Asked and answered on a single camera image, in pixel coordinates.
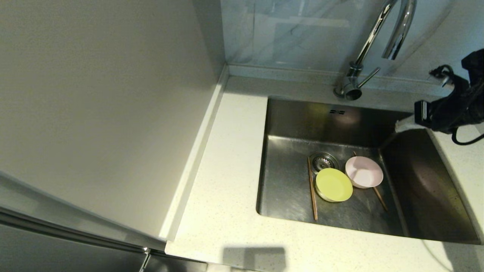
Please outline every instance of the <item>black cable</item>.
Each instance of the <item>black cable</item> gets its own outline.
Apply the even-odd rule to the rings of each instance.
[[[465,142],[465,143],[462,143],[462,142],[459,142],[457,141],[457,129],[455,129],[453,132],[452,132],[452,142],[454,142],[455,144],[458,144],[460,146],[466,146],[466,145],[471,145],[479,140],[482,140],[484,138],[484,134],[482,134],[481,136],[478,136],[477,138],[475,138],[474,140],[472,141],[469,141],[469,142]]]
[[[452,79],[452,77],[454,76],[454,70],[452,69],[452,67],[450,65],[447,65],[447,64],[444,64],[441,67],[447,68],[447,70],[449,70],[449,75],[450,75],[450,77]]]

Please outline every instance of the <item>chopsticks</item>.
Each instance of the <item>chopsticks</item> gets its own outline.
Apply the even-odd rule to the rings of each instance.
[[[311,199],[313,201],[313,215],[314,220],[318,220],[318,208],[316,207],[316,197],[314,195],[314,180],[313,180],[313,171],[311,171],[311,161],[309,157],[307,157],[307,170],[309,171],[309,184],[311,187]]]
[[[378,200],[380,200],[381,205],[385,209],[386,212],[388,212],[388,207],[387,204],[385,204],[385,201],[383,201],[383,198],[380,195],[380,192],[378,191],[377,187],[373,187],[373,191],[375,191],[375,194],[377,194]]]

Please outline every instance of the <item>sink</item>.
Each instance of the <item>sink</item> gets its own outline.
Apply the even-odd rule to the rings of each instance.
[[[410,113],[269,99],[257,212],[263,216],[360,231],[480,244],[454,183],[426,130],[393,133]],[[383,169],[378,190],[354,188],[330,203],[316,194],[313,218],[307,158],[329,153],[344,172],[355,152]]]

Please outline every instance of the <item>faucet handle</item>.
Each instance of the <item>faucet handle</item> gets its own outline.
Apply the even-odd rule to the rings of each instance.
[[[371,72],[371,74],[369,74],[365,79],[363,79],[363,81],[360,84],[358,84],[358,88],[361,88],[363,85],[365,85],[365,83],[368,82],[368,80],[370,80],[374,75],[376,75],[378,71],[380,71],[380,67],[377,67],[375,70],[373,70],[373,72]]]

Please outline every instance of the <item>stainless steel sink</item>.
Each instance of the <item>stainless steel sink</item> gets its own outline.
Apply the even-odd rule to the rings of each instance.
[[[452,179],[425,130],[393,134],[409,113],[269,99],[257,212],[333,227],[446,242],[480,244]],[[327,152],[344,171],[355,152],[376,161],[378,190],[354,188],[344,202],[317,198],[313,219],[307,157]]]

